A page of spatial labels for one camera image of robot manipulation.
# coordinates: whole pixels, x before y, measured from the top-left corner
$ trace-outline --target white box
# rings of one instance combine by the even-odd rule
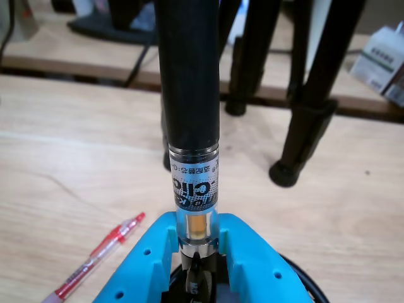
[[[383,27],[372,35],[350,73],[383,93],[403,64],[404,35]]]

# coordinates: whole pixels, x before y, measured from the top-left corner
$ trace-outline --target red pen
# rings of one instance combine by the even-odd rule
[[[118,243],[125,242],[129,233],[139,225],[145,216],[145,213],[140,213],[137,217],[123,221],[115,229],[111,230],[109,235],[93,250],[88,259],[42,303],[63,302]]]

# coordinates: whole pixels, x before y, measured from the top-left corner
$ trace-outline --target black cord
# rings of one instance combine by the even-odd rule
[[[141,51],[141,54],[138,58],[138,60],[136,61],[136,64],[134,65],[129,77],[127,78],[127,80],[125,81],[123,87],[127,88],[129,87],[129,85],[132,83],[132,81],[136,78],[136,76],[139,73],[140,70],[140,66],[141,63],[143,62],[151,44],[153,43],[153,41],[155,40],[157,34],[157,29],[154,28],[153,31],[151,32],[151,36],[150,36],[150,40],[145,44],[145,47],[143,48],[143,50]]]
[[[9,42],[11,35],[13,34],[14,31],[14,25],[15,25],[15,4],[14,0],[8,0],[8,13],[10,17],[10,25],[8,27],[8,31],[6,35],[4,36],[4,40],[1,43],[0,47],[0,73],[1,73],[1,66],[2,66],[2,61],[3,61],[3,55],[4,55],[4,49],[7,46],[7,43]]]
[[[296,272],[299,279],[302,281],[306,290],[312,295],[315,303],[330,303],[316,282],[310,278],[310,276],[298,267],[293,261],[289,260],[285,256],[281,257],[289,264],[289,266]]]
[[[176,281],[178,281],[181,273],[182,273],[182,265],[180,264],[170,275],[170,286]]]

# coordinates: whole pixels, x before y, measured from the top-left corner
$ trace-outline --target light wooden surface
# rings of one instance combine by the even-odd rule
[[[56,15],[49,0],[30,0],[34,15],[40,23],[39,32],[29,41],[10,43],[3,64],[9,68],[31,69],[55,73],[69,73],[125,80],[134,66],[142,46],[92,39],[67,28],[66,23],[74,16]],[[280,15],[276,26],[272,49],[292,48],[291,22]],[[368,40],[366,35],[355,35],[350,49],[361,49]],[[368,86],[351,77],[348,67],[356,56],[347,56],[332,90],[332,97],[340,101],[342,112],[349,114],[369,113],[403,117],[404,112],[387,102]],[[229,91],[232,48],[227,47],[220,61],[220,89]],[[290,76],[290,56],[269,54],[261,88],[256,96],[285,103]],[[151,47],[136,79],[138,85],[159,86],[160,68],[158,50]]]
[[[141,234],[174,210],[160,96],[0,77],[0,302],[40,302],[120,221],[140,229],[73,294],[91,302]],[[404,296],[404,126],[334,117],[292,189],[268,168],[290,112],[221,109],[220,212],[297,262],[331,302]],[[179,264],[174,258],[173,266]]]

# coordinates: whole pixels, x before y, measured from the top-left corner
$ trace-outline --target blue plastic holder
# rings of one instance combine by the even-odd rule
[[[94,303],[158,303],[169,290],[172,253],[179,250],[175,213],[162,215],[111,276]],[[230,290],[243,303],[312,303],[299,277],[240,218],[219,214],[219,253],[226,255]]]

